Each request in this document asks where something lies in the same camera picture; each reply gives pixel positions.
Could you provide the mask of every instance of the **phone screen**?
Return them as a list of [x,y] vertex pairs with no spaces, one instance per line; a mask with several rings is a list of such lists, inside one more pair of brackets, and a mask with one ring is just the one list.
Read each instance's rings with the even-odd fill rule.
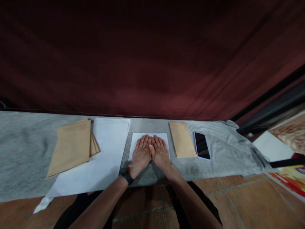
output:
[[210,160],[211,158],[209,149],[207,148],[205,135],[195,132],[195,142],[198,156]]

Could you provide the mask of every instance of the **smartphone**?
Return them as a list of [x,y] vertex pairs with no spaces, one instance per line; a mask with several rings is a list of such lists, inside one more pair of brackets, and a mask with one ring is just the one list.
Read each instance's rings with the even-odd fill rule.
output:
[[195,148],[197,156],[206,160],[211,160],[209,148],[204,134],[194,132]]

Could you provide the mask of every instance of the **gray cloth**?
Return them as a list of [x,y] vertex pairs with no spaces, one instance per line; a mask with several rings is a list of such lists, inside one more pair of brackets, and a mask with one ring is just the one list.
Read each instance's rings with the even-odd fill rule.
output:
[[[61,125],[94,116],[41,114],[0,111],[0,202],[47,194],[56,177],[44,180]],[[121,167],[128,164],[133,132],[167,133],[173,164],[187,180],[229,175],[259,174],[270,166],[258,149],[236,132],[232,121],[184,121],[191,137],[193,132],[206,135],[211,161],[180,158],[175,153],[170,121],[132,118]],[[152,162],[132,186],[152,185],[166,179]]]

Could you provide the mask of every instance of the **black pants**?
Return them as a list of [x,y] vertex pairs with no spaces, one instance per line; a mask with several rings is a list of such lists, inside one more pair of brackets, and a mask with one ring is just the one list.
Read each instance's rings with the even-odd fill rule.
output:
[[[197,185],[195,185],[192,181],[188,182],[188,184],[196,192],[196,194],[200,197],[203,203],[207,206],[207,208],[211,211],[211,213],[216,217],[216,219],[222,225],[222,222],[218,214],[218,210],[214,206],[214,204],[210,201],[210,199],[206,197],[205,194],[201,191],[201,189],[198,188]],[[170,196],[173,199],[173,207],[176,211],[180,228],[191,228],[174,189],[170,185],[167,186],[166,189],[170,193]],[[90,195],[87,195],[87,193],[79,194],[75,202],[71,206],[69,206],[60,216],[60,218],[58,219],[57,223],[54,226],[54,229],[68,228],[101,193],[102,191],[96,191]],[[114,211],[111,213],[104,228],[111,229],[113,213]]]

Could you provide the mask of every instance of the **white paper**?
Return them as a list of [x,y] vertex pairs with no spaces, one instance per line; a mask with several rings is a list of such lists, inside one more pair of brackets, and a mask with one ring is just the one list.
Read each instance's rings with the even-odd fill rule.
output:
[[165,143],[166,143],[166,147],[168,150],[168,154],[169,154],[169,159],[171,159],[171,155],[169,153],[169,147],[168,147],[168,139],[167,139],[167,134],[150,134],[150,133],[132,133],[132,140],[131,140],[131,144],[130,144],[130,151],[129,151],[129,157],[128,160],[131,161],[132,160],[132,154],[134,149],[136,148],[137,145],[137,141],[139,138],[141,138],[143,135],[149,135],[150,137],[153,137],[154,135],[157,135],[158,137],[162,138]]
[[93,134],[101,149],[88,163],[61,173],[47,197],[104,190],[119,175],[130,119],[96,118]]
[[294,150],[268,131],[259,136],[253,144],[269,162],[290,159],[294,154]]
[[45,196],[44,198],[42,198],[42,200],[40,201],[40,203],[38,204],[38,206],[35,208],[33,214],[40,212],[44,209],[47,208],[47,206],[53,201],[54,198],[48,198],[47,196]]

